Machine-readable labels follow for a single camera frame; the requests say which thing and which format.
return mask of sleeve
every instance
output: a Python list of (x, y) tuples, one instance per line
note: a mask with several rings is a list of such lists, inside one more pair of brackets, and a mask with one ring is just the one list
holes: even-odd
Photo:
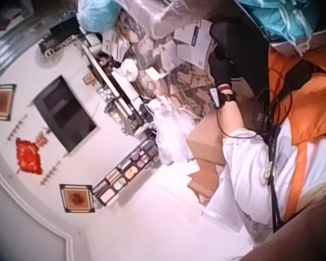
[[(250, 137), (253, 131), (238, 129), (230, 136)], [(250, 139), (226, 138), (223, 153), (229, 165), (235, 200), (253, 221), (271, 224), (271, 198), (264, 178), (268, 165), (268, 146), (262, 137)]]

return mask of black cable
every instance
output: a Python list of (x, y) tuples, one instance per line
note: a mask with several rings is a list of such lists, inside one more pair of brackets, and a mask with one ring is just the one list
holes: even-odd
[[(256, 99), (255, 99), (255, 102), (254, 102), (255, 105), (256, 105), (257, 101), (259, 100), (260, 96), (261, 96), (265, 91), (269, 91), (269, 92), (272, 92), (272, 93), (274, 94), (274, 92), (273, 92), (271, 89), (269, 89), (269, 88), (268, 88), (268, 89), (263, 89), (263, 90), (262, 90), (262, 91), (257, 95), (257, 97), (256, 97)], [(274, 96), (274, 98), (275, 98), (275, 101), (278, 102), (277, 104), (278, 104), (278, 106), (279, 106), (279, 112), (278, 112), (278, 117), (277, 117), (277, 122), (278, 122), (279, 119), (280, 119), (280, 102), (279, 102), (277, 96)], [(254, 105), (253, 110), (252, 110), (252, 121), (253, 121), (253, 123), (254, 123), (254, 115), (255, 115), (255, 105)], [(264, 112), (264, 111), (263, 111), (263, 113), (264, 113), (264, 117), (263, 117), (263, 119), (262, 119), (262, 126), (263, 126), (264, 121), (265, 121), (266, 119), (269, 119), (269, 120), (271, 119), (271, 118), (270, 118), (270, 115), (265, 115), (265, 112)], [(220, 131), (222, 132), (222, 134), (223, 134), (224, 136), (226, 136), (226, 137), (229, 137), (229, 138), (233, 138), (233, 139), (243, 139), (243, 140), (246, 140), (246, 139), (252, 139), (252, 138), (254, 138), (254, 137), (258, 136), (258, 135), (268, 135), (268, 134), (270, 134), (270, 132), (268, 132), (268, 131), (258, 133), (257, 130), (249, 129), (250, 131), (254, 131), (254, 132), (255, 132), (255, 134), (254, 134), (253, 136), (249, 136), (249, 137), (230, 136), (229, 134), (227, 134), (227, 133), (222, 129), (221, 124), (220, 124), (220, 119), (219, 119), (219, 117), (218, 117), (218, 113), (216, 114), (216, 120), (217, 120), (218, 128), (220, 129)]]
[[(230, 136), (227, 133), (225, 133), (225, 131), (222, 129), (221, 124), (220, 124), (220, 120), (219, 120), (219, 117), (218, 117), (218, 113), (216, 114), (216, 119), (217, 119), (217, 125), (218, 125), (220, 131), (222, 132), (222, 134), (229, 137), (229, 138), (251, 139), (251, 138), (256, 137), (257, 135), (269, 134), (269, 142), (268, 142), (269, 150), (268, 150), (268, 154), (269, 154), (269, 162), (272, 162), (272, 165), (271, 165), (271, 169), (270, 169), (270, 172), (269, 172), (269, 178), (268, 178), (268, 184), (267, 185), (271, 189), (272, 221), (273, 221), (273, 232), (275, 233), (278, 229), (280, 229), (285, 224), (285, 222), (280, 217), (279, 203), (278, 203), (277, 193), (276, 193), (276, 190), (275, 190), (274, 175), (273, 175), (274, 168), (275, 168), (275, 163), (276, 163), (277, 137), (278, 137), (279, 132), (280, 132), (280, 126), (284, 123), (286, 118), (289, 116), (289, 113), (290, 113), (290, 111), (292, 109), (293, 97), (292, 97), (292, 92), (291, 92), (285, 78), (281, 75), (281, 73), (279, 73), (277, 70), (275, 70), (273, 68), (270, 68), (269, 70), (274, 71), (279, 75), (279, 77), (284, 81), (285, 88), (287, 88), (287, 90), (288, 90), (288, 95), (290, 95), (289, 108), (288, 108), (285, 116), (283, 117), (283, 119), (280, 122), (279, 122), (279, 120), (280, 120), (280, 113), (281, 113), (281, 106), (280, 106), (281, 101), (279, 100), (278, 96), (275, 95), (275, 93), (272, 90), (270, 90), (269, 88), (268, 89), (263, 89), (257, 95), (257, 97), (255, 99), (255, 105), (256, 105), (257, 101), (259, 100), (260, 96), (265, 91), (269, 91), (269, 92), (273, 93), (273, 97), (274, 97), (275, 100), (273, 101), (272, 104), (269, 105), (269, 111), (264, 111), (264, 118), (262, 119), (262, 128), (264, 126), (264, 123), (265, 123), (266, 119), (268, 119), (269, 124), (271, 126), (273, 126), (272, 131), (269, 130), (268, 132), (263, 132), (262, 134), (256, 133), (255, 135), (250, 136), (250, 137)], [(274, 113), (275, 113), (275, 110), (277, 109), (278, 106), (279, 106), (279, 108), (278, 108), (279, 110), (278, 110), (277, 120), (274, 121)], [(253, 121), (253, 123), (254, 123), (254, 110), (255, 110), (255, 107), (253, 108), (253, 111), (252, 111), (252, 121)]]

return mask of orange fabric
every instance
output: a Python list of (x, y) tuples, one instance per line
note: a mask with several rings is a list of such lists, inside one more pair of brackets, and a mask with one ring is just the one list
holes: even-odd
[[(276, 51), (270, 51), (269, 88), (271, 101), (284, 87), (285, 76), (302, 59), (317, 65), (326, 72), (326, 45), (307, 52), (302, 58), (287, 58)], [(279, 122), (289, 110), (290, 97), (280, 103), (275, 112)], [(293, 174), (292, 188), (286, 206), (285, 219), (296, 212), (306, 176), (307, 142), (326, 136), (326, 73), (314, 73), (299, 90), (292, 92), (292, 107), (289, 113), (292, 144), (298, 146), (297, 165)]]
[(307, 157), (307, 142), (300, 143), (297, 147), (298, 157), (296, 168), (293, 174), (293, 182), (287, 201), (285, 220), (290, 219), (296, 212), (297, 204), (302, 193), (305, 175), (306, 175), (306, 157)]
[[(292, 144), (298, 145), (326, 134), (326, 74), (314, 73), (311, 79), (292, 94), (289, 114)], [(290, 106), (287, 97), (280, 104), (280, 121)]]

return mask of white shirt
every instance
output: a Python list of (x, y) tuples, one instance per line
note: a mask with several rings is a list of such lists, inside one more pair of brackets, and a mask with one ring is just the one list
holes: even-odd
[[(239, 129), (230, 136), (253, 136), (247, 129)], [(307, 146), (306, 180), (301, 194), (304, 196), (317, 185), (326, 182), (326, 139)], [(268, 146), (262, 137), (252, 139), (226, 138), (223, 153), (229, 167), (235, 200), (252, 221), (272, 226), (271, 193), (264, 178), (268, 165)], [(277, 140), (275, 190), (280, 215), (283, 218), (296, 167), (297, 147), (292, 146), (289, 120), (283, 123)]]

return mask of television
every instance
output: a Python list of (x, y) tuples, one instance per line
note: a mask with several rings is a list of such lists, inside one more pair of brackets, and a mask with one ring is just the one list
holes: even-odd
[(42, 118), (60, 143), (71, 152), (97, 126), (59, 76), (34, 99)]

